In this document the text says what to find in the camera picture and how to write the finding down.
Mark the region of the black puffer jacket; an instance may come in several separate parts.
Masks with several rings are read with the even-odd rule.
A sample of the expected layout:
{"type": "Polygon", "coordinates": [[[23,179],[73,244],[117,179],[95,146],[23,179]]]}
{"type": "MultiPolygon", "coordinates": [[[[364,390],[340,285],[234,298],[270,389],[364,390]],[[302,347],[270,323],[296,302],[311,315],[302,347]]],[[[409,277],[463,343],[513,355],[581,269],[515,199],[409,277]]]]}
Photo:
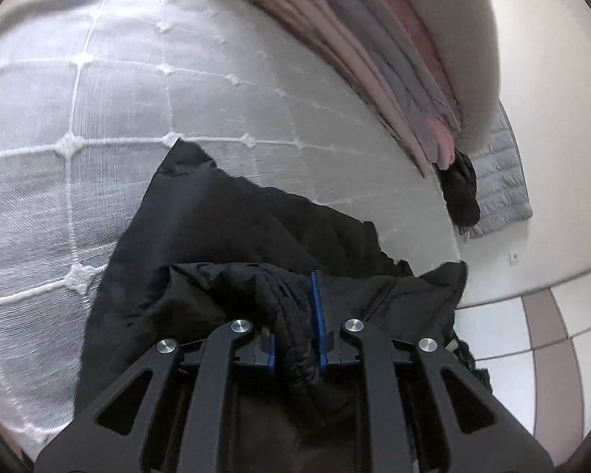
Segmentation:
{"type": "Polygon", "coordinates": [[[187,344],[245,319],[273,336],[275,364],[239,384],[231,471],[350,472],[354,396],[320,369],[319,327],[358,318],[401,341],[430,336],[488,383],[453,331],[467,278],[464,263],[416,276],[381,250],[373,224],[232,177],[178,142],[103,274],[75,407],[160,339],[187,344]]]}

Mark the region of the black garment near headboard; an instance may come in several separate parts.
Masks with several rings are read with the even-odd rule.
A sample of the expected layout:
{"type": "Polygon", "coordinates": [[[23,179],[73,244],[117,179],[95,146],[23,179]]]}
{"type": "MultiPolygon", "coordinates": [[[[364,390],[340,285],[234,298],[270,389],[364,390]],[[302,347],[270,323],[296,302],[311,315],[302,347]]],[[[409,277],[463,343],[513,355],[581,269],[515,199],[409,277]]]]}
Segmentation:
{"type": "Polygon", "coordinates": [[[459,235],[468,239],[480,220],[477,177],[471,159],[456,149],[453,163],[447,170],[438,168],[437,174],[450,220],[459,235]]]}

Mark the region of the grey padded headboard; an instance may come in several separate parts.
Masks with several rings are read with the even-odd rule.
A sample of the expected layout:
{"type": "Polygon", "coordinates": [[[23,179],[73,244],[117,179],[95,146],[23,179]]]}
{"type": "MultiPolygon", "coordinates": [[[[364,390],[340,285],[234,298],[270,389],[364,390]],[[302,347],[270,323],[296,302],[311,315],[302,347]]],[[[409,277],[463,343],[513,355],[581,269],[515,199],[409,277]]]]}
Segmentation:
{"type": "Polygon", "coordinates": [[[533,217],[518,143],[502,104],[498,105],[489,141],[471,160],[480,210],[478,223],[468,231],[471,239],[533,217]]]}

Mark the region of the pink folded blanket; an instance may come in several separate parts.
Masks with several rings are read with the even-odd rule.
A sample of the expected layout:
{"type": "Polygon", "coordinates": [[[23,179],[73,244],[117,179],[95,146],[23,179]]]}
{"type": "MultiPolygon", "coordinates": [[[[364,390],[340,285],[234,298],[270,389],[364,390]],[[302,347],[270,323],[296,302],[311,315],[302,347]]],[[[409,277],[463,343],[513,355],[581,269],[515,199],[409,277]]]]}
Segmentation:
{"type": "Polygon", "coordinates": [[[457,101],[453,87],[450,84],[450,78],[446,74],[444,65],[441,61],[438,48],[433,43],[433,39],[428,31],[423,19],[418,15],[410,0],[382,0],[389,8],[392,14],[402,24],[405,32],[408,33],[414,49],[420,55],[422,62],[435,83],[439,87],[442,96],[446,100],[445,109],[448,116],[442,116],[438,124],[434,117],[428,122],[435,130],[435,136],[438,139],[439,152],[438,166],[447,170],[455,161],[456,148],[455,138],[459,131],[461,120],[461,110],[457,101]]]}

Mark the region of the grey-blue folded blanket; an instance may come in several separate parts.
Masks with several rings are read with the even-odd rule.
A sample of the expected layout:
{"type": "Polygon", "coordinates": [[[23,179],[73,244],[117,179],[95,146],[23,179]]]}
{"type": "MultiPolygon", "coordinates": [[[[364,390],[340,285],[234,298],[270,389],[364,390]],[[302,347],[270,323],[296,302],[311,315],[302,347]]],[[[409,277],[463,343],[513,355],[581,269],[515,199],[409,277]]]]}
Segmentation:
{"type": "Polygon", "coordinates": [[[408,116],[447,117],[446,100],[420,55],[382,0],[327,0],[342,23],[361,42],[408,116]]]}

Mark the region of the grey quilted bed mattress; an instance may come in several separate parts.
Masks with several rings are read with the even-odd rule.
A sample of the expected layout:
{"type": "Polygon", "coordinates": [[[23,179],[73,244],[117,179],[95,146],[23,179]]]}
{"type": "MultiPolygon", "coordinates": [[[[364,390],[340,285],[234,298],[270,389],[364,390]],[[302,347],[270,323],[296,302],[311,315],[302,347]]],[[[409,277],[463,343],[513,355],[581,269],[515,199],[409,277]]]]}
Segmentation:
{"type": "Polygon", "coordinates": [[[70,421],[85,321],[178,141],[375,225],[416,274],[458,258],[440,188],[331,66],[244,0],[5,0],[0,423],[30,456],[70,421]]]}

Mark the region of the large grey pillow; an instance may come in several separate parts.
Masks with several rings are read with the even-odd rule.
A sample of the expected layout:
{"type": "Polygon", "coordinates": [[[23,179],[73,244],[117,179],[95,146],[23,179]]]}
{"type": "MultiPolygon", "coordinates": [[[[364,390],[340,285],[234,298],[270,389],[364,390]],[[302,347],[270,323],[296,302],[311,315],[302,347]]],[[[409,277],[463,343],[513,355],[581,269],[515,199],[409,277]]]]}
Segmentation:
{"type": "Polygon", "coordinates": [[[410,0],[432,42],[461,112],[457,148],[479,152],[498,111],[500,57],[491,0],[410,0]]]}

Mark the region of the beige folded blanket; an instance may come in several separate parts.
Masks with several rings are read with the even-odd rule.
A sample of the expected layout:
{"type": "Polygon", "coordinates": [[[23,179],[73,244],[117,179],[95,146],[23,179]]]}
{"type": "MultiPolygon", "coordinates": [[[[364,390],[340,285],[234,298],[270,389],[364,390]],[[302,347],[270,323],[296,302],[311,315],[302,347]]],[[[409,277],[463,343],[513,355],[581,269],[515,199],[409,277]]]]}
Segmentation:
{"type": "Polygon", "coordinates": [[[368,105],[378,112],[390,134],[412,158],[420,173],[431,173],[420,141],[372,57],[342,23],[327,0],[249,0],[282,23],[310,49],[330,62],[368,105]]]}

